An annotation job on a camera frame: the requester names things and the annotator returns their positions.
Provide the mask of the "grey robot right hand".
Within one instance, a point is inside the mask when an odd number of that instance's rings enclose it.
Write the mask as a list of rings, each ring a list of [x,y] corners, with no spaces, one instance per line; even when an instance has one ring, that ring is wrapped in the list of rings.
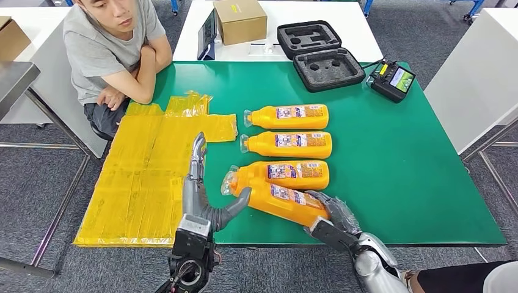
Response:
[[[362,232],[356,217],[344,201],[320,191],[308,190],[307,193],[322,203],[334,227],[351,235]]]

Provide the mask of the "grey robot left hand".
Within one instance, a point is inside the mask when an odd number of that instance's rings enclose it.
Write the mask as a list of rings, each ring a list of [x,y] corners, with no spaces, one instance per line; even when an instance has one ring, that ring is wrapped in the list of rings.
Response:
[[[203,132],[198,133],[192,144],[189,172],[184,178],[183,213],[205,219],[211,224],[211,231],[224,229],[245,207],[248,206],[252,193],[251,187],[245,187],[233,202],[224,208],[215,208],[209,204],[203,182],[206,139]]]

